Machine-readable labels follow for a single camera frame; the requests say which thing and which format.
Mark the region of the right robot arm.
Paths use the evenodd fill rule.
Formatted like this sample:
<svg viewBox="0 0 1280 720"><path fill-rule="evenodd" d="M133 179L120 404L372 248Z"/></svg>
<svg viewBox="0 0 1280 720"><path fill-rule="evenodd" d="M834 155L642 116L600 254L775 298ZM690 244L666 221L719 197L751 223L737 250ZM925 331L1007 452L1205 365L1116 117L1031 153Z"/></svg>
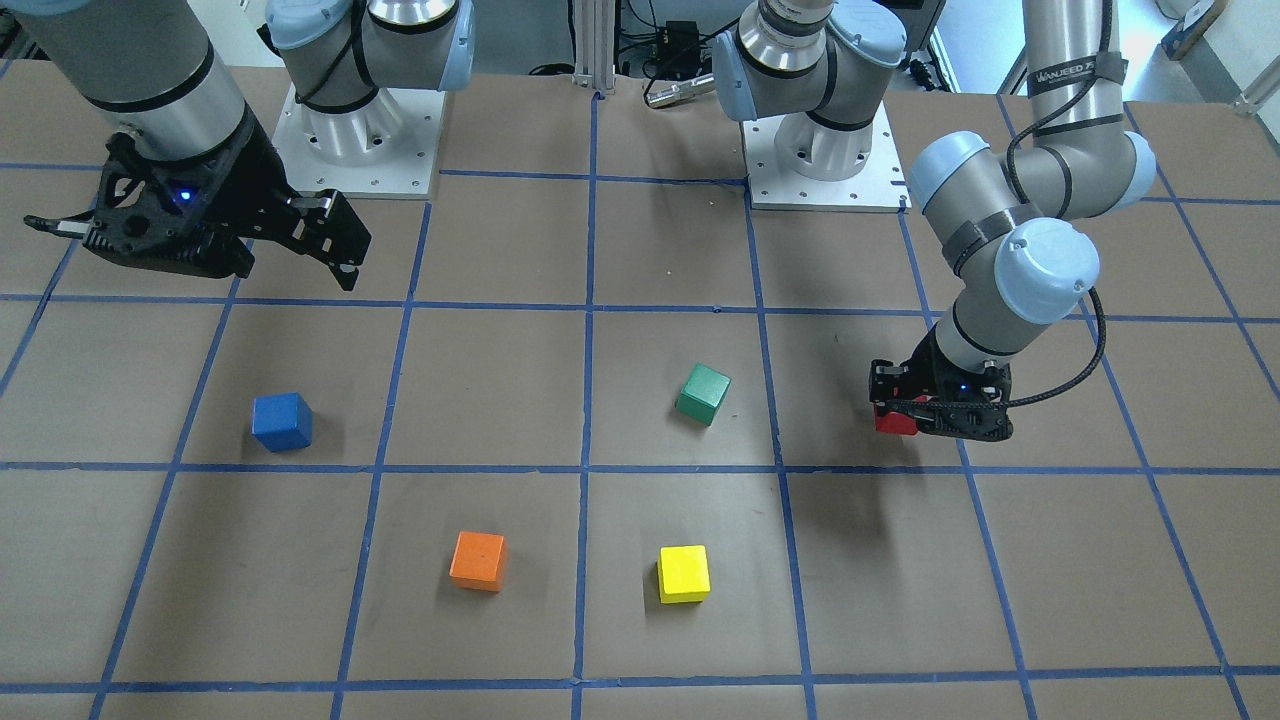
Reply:
<svg viewBox="0 0 1280 720"><path fill-rule="evenodd" d="M119 266L246 278L248 240L358 279L371 234L343 193L298 191L184 1L12 1L9 10L115 127L93 208L27 217ZM332 164L389 158L410 127L397 90L456 91L474 65L470 1L270 1L262 41L294 86L301 135Z"/></svg>

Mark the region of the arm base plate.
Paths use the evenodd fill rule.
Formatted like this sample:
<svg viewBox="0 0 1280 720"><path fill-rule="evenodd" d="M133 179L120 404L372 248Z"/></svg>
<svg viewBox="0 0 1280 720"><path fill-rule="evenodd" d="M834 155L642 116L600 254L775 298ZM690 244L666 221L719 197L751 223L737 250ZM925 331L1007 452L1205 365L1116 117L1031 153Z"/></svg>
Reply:
<svg viewBox="0 0 1280 720"><path fill-rule="evenodd" d="M271 141L302 195L429 200L448 100L442 91L380 88L367 105L329 114L297 102L291 86Z"/></svg>
<svg viewBox="0 0 1280 720"><path fill-rule="evenodd" d="M742 155L754 208L888 211L911 206L884 104L851 140L803 114L746 120Z"/></svg>

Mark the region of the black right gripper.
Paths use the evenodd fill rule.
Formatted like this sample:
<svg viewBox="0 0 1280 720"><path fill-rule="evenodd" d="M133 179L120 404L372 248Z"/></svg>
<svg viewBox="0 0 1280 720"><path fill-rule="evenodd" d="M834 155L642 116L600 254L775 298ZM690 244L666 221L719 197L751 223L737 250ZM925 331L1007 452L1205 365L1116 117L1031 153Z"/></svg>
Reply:
<svg viewBox="0 0 1280 720"><path fill-rule="evenodd" d="M266 240L320 261L343 291L355 290L370 231L338 190L298 197L250 108L225 141L191 159L147 159L141 140L128 126L111 135L90 210L24 223L120 266L206 278L246 278L255 258L244 240Z"/></svg>

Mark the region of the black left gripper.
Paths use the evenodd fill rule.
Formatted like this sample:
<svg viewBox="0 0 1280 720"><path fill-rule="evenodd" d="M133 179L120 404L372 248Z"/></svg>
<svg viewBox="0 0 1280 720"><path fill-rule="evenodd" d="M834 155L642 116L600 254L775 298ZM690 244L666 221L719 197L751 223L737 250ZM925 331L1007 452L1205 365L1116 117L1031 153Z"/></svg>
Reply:
<svg viewBox="0 0 1280 720"><path fill-rule="evenodd" d="M911 416L919 433L974 441L1005 441L1012 436L1006 407L998 404L1011 391L1011 372L992 366L970 373L942 352L929 331L913 355L895 365L870 364L870 402L877 416Z"/></svg>

